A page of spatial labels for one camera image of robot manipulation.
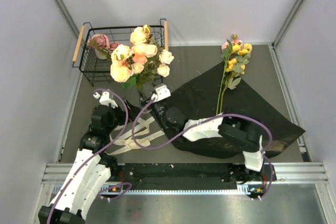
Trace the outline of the cream ribbon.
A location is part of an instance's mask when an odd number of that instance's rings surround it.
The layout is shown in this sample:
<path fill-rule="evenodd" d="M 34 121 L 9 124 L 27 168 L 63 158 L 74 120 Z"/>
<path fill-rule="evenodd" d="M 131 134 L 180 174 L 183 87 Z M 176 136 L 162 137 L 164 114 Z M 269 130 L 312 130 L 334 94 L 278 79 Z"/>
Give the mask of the cream ribbon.
<path fill-rule="evenodd" d="M 151 141 L 164 135 L 164 132 L 162 130 L 154 132 L 153 134 L 149 134 L 150 124 L 153 122 L 154 122 L 153 117 L 150 117 L 146 120 L 140 118 L 138 120 L 138 124 L 136 125 L 134 129 L 135 136 L 144 136 L 141 139 L 137 139 L 137 142 L 144 147 L 149 147 L 151 145 Z M 128 151 L 131 151 L 131 150 L 140 149 L 140 147 L 137 146 L 134 140 L 132 139 L 131 130 L 122 134 L 119 139 L 113 142 L 113 144 L 116 146 L 120 146 L 120 148 L 113 152 L 108 152 L 106 150 L 106 153 L 110 156 L 119 155 L 119 154 L 122 154 Z"/>

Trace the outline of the clear glass vase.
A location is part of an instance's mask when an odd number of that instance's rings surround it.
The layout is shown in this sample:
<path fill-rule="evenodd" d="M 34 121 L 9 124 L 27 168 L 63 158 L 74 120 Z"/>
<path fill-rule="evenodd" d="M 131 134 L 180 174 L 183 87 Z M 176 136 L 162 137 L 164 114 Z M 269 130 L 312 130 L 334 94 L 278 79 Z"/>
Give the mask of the clear glass vase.
<path fill-rule="evenodd" d="M 151 95 L 139 89 L 137 90 L 137 92 L 139 95 L 140 109 L 143 109 L 147 105 L 148 101 L 150 100 Z"/>

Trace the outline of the peach peony flower stem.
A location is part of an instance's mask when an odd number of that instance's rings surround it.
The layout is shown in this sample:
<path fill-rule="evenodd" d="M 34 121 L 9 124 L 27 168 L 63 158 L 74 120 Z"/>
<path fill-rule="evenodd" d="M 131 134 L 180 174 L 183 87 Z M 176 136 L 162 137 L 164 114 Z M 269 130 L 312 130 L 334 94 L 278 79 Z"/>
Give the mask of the peach peony flower stem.
<path fill-rule="evenodd" d="M 110 76 L 126 88 L 136 87 L 141 90 L 141 72 L 147 62 L 145 48 L 147 45 L 159 46 L 152 38 L 149 25 L 136 27 L 131 32 L 130 43 L 129 46 L 120 44 L 112 52 Z"/>

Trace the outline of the small cream rosebud stem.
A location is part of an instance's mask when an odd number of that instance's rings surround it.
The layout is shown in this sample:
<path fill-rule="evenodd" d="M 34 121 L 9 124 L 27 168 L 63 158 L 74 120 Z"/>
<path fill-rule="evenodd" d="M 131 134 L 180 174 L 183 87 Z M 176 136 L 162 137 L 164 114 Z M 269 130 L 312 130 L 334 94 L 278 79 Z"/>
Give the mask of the small cream rosebud stem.
<path fill-rule="evenodd" d="M 170 74 L 170 64 L 174 60 L 173 54 L 156 45 L 147 45 L 145 48 L 147 62 L 141 72 L 141 90 L 145 83 L 152 82 L 158 77 L 166 78 Z"/>

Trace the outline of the pink rose stem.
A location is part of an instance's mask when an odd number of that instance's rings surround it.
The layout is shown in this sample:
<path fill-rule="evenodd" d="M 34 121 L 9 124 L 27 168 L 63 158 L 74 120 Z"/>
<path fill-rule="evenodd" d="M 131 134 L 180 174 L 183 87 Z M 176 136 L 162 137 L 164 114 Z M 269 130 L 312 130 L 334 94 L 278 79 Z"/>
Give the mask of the pink rose stem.
<path fill-rule="evenodd" d="M 95 51 L 96 57 L 100 60 L 110 59 L 112 52 L 120 45 L 118 42 L 110 42 L 105 34 L 95 34 L 88 39 L 87 48 Z"/>

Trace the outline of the flower bouquet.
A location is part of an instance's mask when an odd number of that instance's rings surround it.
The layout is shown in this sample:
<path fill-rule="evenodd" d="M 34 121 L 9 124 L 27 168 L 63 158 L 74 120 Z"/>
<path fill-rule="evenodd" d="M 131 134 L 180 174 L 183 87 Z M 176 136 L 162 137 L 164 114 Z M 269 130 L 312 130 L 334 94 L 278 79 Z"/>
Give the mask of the flower bouquet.
<path fill-rule="evenodd" d="M 237 34 L 232 34 L 231 38 L 222 45 L 221 57 L 224 66 L 218 92 L 216 114 L 223 112 L 225 92 L 236 89 L 241 82 L 241 76 L 245 74 L 252 50 L 252 45 L 243 43 Z"/>

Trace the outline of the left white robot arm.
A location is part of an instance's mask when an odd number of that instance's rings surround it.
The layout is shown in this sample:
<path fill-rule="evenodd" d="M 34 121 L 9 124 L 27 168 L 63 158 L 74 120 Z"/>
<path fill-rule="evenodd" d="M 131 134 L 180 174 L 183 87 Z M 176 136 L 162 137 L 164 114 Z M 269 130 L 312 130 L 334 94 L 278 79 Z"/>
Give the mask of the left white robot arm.
<path fill-rule="evenodd" d="M 98 89 L 93 96 L 99 105 L 92 110 L 89 130 L 80 140 L 75 161 L 60 191 L 38 212 L 40 223 L 85 223 L 87 213 L 107 180 L 119 174 L 116 158 L 105 151 L 116 139 L 111 132 L 123 133 L 129 121 L 125 101 L 123 107 L 115 102 L 117 95 Z"/>

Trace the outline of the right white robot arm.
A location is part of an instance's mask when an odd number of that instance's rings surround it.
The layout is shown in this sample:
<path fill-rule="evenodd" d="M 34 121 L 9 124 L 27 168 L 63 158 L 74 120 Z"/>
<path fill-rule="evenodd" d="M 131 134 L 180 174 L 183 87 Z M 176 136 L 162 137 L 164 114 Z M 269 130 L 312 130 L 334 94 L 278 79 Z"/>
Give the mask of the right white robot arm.
<path fill-rule="evenodd" d="M 245 174 L 252 180 L 264 174 L 265 147 L 263 133 L 272 142 L 271 131 L 261 122 L 245 115 L 219 115 L 189 120 L 176 107 L 169 107 L 157 95 L 141 102 L 149 109 L 167 136 L 168 143 L 181 151 L 212 158 L 229 158 L 241 152 L 245 159 Z"/>

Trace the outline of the beige paper cup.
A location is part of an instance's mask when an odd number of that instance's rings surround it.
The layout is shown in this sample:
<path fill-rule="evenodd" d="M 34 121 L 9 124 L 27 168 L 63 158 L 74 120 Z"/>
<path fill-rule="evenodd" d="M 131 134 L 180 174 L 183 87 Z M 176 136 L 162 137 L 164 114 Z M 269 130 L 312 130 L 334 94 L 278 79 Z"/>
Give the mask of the beige paper cup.
<path fill-rule="evenodd" d="M 100 60 L 107 59 L 108 53 L 106 51 L 109 41 L 104 34 L 95 34 L 91 38 L 90 45 L 95 50 L 96 56 Z"/>

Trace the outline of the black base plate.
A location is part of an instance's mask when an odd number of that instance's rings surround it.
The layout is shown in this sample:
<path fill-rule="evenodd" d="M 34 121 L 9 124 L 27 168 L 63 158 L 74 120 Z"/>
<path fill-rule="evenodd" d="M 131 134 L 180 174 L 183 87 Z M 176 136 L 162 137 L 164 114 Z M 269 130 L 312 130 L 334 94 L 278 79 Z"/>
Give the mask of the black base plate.
<path fill-rule="evenodd" d="M 146 178 L 219 178 L 224 182 L 264 182 L 264 171 L 248 170 L 232 163 L 126 163 L 114 165 L 109 182 L 131 182 Z"/>

